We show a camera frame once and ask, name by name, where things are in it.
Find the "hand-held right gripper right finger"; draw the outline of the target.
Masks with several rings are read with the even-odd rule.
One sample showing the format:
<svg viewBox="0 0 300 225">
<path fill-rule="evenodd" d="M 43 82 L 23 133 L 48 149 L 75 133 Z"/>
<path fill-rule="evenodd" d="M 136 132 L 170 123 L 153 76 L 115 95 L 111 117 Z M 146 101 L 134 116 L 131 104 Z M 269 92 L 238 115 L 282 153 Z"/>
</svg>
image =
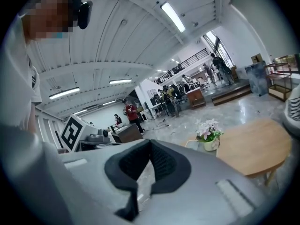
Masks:
<svg viewBox="0 0 300 225">
<path fill-rule="evenodd" d="M 260 219 L 267 196 L 250 179 L 215 155 L 159 144 L 183 155 L 191 173 L 176 191 L 152 195 L 138 225 L 251 225 Z"/>
</svg>

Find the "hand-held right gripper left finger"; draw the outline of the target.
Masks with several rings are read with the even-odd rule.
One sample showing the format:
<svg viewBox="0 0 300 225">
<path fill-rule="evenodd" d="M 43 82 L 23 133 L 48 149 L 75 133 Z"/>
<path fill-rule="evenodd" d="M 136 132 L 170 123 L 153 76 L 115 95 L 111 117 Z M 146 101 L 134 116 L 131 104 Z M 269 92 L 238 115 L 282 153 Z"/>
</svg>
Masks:
<svg viewBox="0 0 300 225">
<path fill-rule="evenodd" d="M 148 140 L 60 154 L 61 193 L 72 225 L 150 225 L 150 211 L 140 212 L 137 200 L 149 156 Z"/>
</svg>

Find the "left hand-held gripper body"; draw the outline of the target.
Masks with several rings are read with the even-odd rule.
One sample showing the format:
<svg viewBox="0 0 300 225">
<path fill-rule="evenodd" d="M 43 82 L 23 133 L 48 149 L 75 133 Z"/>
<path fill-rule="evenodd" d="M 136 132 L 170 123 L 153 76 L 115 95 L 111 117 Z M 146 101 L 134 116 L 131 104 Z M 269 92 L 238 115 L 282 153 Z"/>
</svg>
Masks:
<svg viewBox="0 0 300 225">
<path fill-rule="evenodd" d="M 60 138 L 68 152 L 95 150 L 111 143 L 105 129 L 98 129 L 73 114 L 68 118 Z"/>
</svg>

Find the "wooden coffee table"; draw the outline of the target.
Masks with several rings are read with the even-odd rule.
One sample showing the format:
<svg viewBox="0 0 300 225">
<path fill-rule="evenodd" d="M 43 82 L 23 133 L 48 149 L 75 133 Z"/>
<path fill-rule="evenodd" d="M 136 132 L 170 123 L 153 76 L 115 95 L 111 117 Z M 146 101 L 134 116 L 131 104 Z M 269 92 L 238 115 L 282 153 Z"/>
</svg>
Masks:
<svg viewBox="0 0 300 225">
<path fill-rule="evenodd" d="M 268 186 L 291 146 L 291 137 L 279 123 L 256 119 L 226 130 L 220 136 L 216 157 L 246 177 L 265 175 Z"/>
</svg>

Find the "potted pink flowers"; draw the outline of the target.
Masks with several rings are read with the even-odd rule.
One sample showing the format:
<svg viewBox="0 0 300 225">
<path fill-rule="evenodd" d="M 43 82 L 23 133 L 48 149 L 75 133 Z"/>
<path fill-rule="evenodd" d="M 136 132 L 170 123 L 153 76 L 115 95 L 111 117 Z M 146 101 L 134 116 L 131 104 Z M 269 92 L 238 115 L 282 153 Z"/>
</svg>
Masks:
<svg viewBox="0 0 300 225">
<path fill-rule="evenodd" d="M 220 145 L 220 137 L 223 134 L 215 119 L 206 120 L 199 124 L 196 131 L 198 141 L 203 143 L 206 151 L 216 151 Z"/>
</svg>

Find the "dark wooden side table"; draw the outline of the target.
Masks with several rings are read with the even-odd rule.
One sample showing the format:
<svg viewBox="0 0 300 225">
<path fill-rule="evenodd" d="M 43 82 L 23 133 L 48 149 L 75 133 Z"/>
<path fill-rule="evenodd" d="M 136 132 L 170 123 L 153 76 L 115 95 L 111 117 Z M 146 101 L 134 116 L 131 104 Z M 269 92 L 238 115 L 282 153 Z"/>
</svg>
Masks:
<svg viewBox="0 0 300 225">
<path fill-rule="evenodd" d="M 115 133 L 111 133 L 116 143 L 128 143 L 135 140 L 143 139 L 136 124 L 129 124 L 118 129 Z"/>
</svg>

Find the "person's light grey shirt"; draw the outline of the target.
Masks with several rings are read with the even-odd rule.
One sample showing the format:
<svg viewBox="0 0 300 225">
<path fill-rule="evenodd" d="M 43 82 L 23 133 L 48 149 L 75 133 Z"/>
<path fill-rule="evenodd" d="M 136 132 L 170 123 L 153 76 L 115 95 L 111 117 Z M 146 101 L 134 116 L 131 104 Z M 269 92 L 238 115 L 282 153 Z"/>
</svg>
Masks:
<svg viewBox="0 0 300 225">
<path fill-rule="evenodd" d="M 34 131 L 41 97 L 27 54 L 23 23 L 13 20 L 0 48 L 0 166 L 25 206 L 45 225 L 73 225 L 61 189 L 67 170 Z"/>
</svg>

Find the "brown wooden cabinet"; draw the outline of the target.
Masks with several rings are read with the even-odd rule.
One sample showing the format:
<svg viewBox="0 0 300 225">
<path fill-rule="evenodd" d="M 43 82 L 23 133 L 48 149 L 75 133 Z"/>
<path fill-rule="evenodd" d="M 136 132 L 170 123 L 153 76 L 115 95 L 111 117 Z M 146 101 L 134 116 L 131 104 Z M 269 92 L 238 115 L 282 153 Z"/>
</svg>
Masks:
<svg viewBox="0 0 300 225">
<path fill-rule="evenodd" d="M 190 102 L 190 105 L 191 105 L 192 109 L 196 109 L 198 107 L 206 105 L 205 98 L 204 98 L 200 88 L 190 90 L 187 93 L 187 97 L 189 99 L 189 102 Z"/>
</svg>

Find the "dark wooden steps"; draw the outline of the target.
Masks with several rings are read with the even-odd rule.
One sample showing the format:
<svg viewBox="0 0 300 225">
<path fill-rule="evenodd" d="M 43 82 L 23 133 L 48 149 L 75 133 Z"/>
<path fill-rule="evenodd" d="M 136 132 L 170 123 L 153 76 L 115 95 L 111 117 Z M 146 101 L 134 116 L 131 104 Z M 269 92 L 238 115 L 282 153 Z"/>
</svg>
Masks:
<svg viewBox="0 0 300 225">
<path fill-rule="evenodd" d="M 221 105 L 252 93 L 250 85 L 241 85 L 223 94 L 211 97 L 214 106 Z"/>
</svg>

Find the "white round floor sofa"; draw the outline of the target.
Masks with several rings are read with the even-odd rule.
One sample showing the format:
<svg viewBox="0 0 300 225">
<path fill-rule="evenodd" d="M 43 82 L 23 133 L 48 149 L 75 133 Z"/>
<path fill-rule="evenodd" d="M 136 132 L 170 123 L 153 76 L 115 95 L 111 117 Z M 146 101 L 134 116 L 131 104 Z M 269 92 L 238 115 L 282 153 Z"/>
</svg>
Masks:
<svg viewBox="0 0 300 225">
<path fill-rule="evenodd" d="M 282 120 L 285 128 L 300 139 L 300 121 L 293 120 L 289 113 L 290 100 L 298 97 L 300 97 L 300 84 L 292 90 L 289 98 L 286 100 Z"/>
</svg>

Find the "black white striped cushion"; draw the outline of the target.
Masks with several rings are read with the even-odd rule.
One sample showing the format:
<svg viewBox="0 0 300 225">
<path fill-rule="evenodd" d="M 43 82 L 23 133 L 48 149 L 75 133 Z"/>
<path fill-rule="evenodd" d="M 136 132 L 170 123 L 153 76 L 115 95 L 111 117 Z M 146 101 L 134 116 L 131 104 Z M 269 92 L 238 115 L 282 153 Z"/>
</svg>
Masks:
<svg viewBox="0 0 300 225">
<path fill-rule="evenodd" d="M 290 100 L 289 113 L 293 120 L 300 121 L 300 97 Z"/>
</svg>

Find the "grey marble panel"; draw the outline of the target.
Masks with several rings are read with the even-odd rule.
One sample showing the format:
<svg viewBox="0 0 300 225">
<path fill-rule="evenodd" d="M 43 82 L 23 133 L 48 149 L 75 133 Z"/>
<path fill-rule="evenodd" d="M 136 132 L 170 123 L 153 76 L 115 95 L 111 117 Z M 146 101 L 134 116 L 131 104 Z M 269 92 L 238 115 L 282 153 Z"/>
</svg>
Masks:
<svg viewBox="0 0 300 225">
<path fill-rule="evenodd" d="M 265 61 L 260 61 L 258 63 L 244 67 L 247 78 L 249 80 L 251 91 L 259 97 L 268 93 L 268 82 L 265 67 Z"/>
</svg>

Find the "black metal railing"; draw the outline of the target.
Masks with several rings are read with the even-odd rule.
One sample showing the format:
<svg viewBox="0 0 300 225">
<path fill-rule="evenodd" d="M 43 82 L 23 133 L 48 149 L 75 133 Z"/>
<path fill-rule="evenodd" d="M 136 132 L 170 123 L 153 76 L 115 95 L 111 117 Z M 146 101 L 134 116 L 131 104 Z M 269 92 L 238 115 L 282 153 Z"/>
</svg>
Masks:
<svg viewBox="0 0 300 225">
<path fill-rule="evenodd" d="M 194 63 L 205 59 L 207 57 L 210 57 L 209 53 L 207 52 L 206 49 L 202 49 L 201 51 L 199 51 L 198 53 L 194 54 L 193 56 L 191 56 L 190 58 L 186 59 L 185 61 L 181 62 L 178 64 L 179 68 L 187 68 L 191 65 L 193 65 Z"/>
</svg>

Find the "metal frame shelf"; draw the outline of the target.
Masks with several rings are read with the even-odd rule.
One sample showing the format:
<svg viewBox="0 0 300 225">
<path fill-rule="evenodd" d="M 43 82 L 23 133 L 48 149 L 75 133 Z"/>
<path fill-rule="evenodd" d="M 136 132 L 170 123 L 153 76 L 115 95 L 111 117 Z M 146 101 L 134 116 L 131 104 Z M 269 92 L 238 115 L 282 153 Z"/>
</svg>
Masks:
<svg viewBox="0 0 300 225">
<path fill-rule="evenodd" d="M 270 96 L 286 101 L 293 89 L 292 71 L 288 63 L 272 63 L 265 67 L 266 78 L 270 82 L 268 93 Z"/>
</svg>

